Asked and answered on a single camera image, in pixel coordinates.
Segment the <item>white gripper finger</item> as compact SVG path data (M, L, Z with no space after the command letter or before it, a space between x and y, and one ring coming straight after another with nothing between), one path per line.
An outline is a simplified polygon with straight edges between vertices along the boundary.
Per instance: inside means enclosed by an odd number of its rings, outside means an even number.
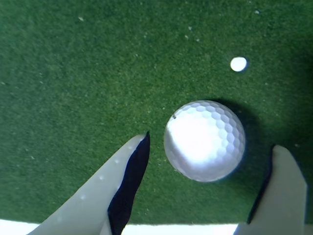
M31 234L122 234L129 222L149 155L149 133L128 140Z
M247 222L236 235L303 235L308 185L291 152L274 145L268 174L253 203Z

